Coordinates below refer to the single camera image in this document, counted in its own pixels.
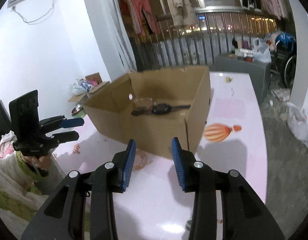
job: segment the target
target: white tabletop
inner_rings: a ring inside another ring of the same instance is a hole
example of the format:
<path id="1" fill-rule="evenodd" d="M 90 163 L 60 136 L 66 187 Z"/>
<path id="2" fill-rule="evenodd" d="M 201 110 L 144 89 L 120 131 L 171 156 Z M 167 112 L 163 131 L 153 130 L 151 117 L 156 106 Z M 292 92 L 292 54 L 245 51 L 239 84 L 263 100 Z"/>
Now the white tabletop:
<path id="1" fill-rule="evenodd" d="M 267 152 L 259 106 L 248 74 L 210 73 L 212 102 L 207 125 L 222 123 L 228 127 L 240 125 L 222 142 L 210 142 L 202 137 L 196 158 L 212 169 L 222 172 L 238 170 L 263 202 L 267 187 Z M 88 116 L 85 124 L 75 130 L 77 142 L 60 145 L 54 154 L 65 173 L 78 170 L 94 171 L 110 161 L 126 145 L 99 134 Z M 80 144 L 80 154 L 73 147 Z M 194 194 L 184 193 L 178 185 L 172 160 L 147 154 L 149 163 L 132 172 L 124 194 L 114 194 L 115 218 L 122 240 L 185 240 L 185 223 L 192 214 Z M 222 208 L 217 193 L 217 239 L 222 239 Z"/>

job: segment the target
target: concrete floor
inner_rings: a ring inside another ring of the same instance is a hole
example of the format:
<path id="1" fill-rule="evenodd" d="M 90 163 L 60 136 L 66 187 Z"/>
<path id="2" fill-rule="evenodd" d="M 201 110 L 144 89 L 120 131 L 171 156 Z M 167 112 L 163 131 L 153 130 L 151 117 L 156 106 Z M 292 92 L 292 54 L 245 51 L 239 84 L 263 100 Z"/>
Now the concrete floor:
<path id="1" fill-rule="evenodd" d="M 271 94 L 271 89 L 280 86 L 279 76 L 273 74 L 260 109 L 268 158 L 266 206 L 288 239 L 308 212 L 308 149 L 280 118 L 286 106 Z"/>

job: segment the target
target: hand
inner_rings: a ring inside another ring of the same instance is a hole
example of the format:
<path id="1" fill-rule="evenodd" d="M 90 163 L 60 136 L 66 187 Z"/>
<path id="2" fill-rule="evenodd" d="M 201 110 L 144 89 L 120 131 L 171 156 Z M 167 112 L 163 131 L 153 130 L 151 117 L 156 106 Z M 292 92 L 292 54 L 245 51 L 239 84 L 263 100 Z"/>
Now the hand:
<path id="1" fill-rule="evenodd" d="M 23 156 L 21 153 L 22 160 L 33 166 L 32 162 L 36 164 L 36 167 L 42 169 L 42 170 L 48 170 L 51 167 L 52 160 L 51 155 L 48 154 L 47 156 L 42 156 L 39 159 L 34 156 Z"/>

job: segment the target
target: open cardboard box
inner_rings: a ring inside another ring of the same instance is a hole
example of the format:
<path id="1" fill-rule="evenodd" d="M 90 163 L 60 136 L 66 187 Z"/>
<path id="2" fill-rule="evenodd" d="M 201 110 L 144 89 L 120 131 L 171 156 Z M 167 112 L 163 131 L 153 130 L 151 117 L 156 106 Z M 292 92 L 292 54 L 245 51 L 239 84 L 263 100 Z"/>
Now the open cardboard box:
<path id="1" fill-rule="evenodd" d="M 100 88 L 102 88 L 104 85 L 106 85 L 107 83 L 109 83 L 108 81 L 103 82 L 101 75 L 99 73 L 95 73 L 92 75 L 88 75 L 85 77 L 86 80 L 94 80 L 98 82 L 98 85 L 96 87 L 94 87 L 93 89 L 91 89 L 89 92 L 81 94 L 79 96 L 73 95 L 68 102 L 79 102 L 81 101 L 86 95 L 87 97 L 91 97 L 93 95 L 93 93 L 97 92 Z"/>
<path id="2" fill-rule="evenodd" d="M 153 98 L 172 106 L 191 105 L 165 115 L 132 116 L 136 98 Z M 196 151 L 206 123 L 211 98 L 209 68 L 189 66 L 142 73 L 127 73 L 88 99 L 84 109 L 97 130 L 138 149 L 171 156 L 171 141 L 178 137 L 182 148 Z"/>

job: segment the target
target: orange striped balloon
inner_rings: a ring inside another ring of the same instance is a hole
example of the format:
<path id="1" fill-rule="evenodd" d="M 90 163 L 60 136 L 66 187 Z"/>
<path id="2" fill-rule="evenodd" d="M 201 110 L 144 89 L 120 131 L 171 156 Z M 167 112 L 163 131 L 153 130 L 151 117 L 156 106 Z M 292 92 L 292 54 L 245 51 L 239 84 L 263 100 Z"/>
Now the orange striped balloon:
<path id="1" fill-rule="evenodd" d="M 225 124 L 213 123 L 204 129 L 204 137 L 210 142 L 221 142 L 230 135 L 232 128 Z"/>

